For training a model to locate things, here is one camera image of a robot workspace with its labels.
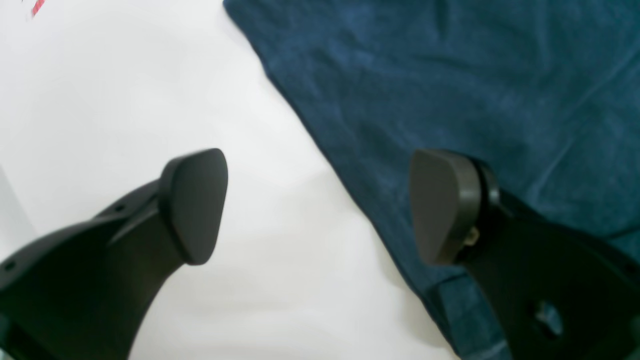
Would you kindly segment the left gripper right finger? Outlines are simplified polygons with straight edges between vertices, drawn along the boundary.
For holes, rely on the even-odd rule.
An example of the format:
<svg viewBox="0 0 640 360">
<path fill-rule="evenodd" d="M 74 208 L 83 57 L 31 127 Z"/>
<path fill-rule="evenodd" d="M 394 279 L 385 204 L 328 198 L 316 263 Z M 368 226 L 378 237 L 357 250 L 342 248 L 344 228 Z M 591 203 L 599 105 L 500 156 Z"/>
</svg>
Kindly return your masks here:
<svg viewBox="0 0 640 360">
<path fill-rule="evenodd" d="M 639 358 L 635 260 L 542 218 L 461 153 L 414 151 L 409 198 L 420 258 L 466 269 L 515 360 Z"/>
</svg>

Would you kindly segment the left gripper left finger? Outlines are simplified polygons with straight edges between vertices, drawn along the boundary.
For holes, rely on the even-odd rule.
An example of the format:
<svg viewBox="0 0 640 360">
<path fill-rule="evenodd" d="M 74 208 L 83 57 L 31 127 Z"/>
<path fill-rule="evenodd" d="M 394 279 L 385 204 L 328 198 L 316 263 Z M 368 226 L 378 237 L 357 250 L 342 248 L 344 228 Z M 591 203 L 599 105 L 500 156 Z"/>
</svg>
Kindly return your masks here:
<svg viewBox="0 0 640 360">
<path fill-rule="evenodd" d="M 158 292 L 210 260 L 228 184 L 217 149 L 172 159 L 98 215 L 1 264 L 3 360 L 126 360 Z"/>
</svg>

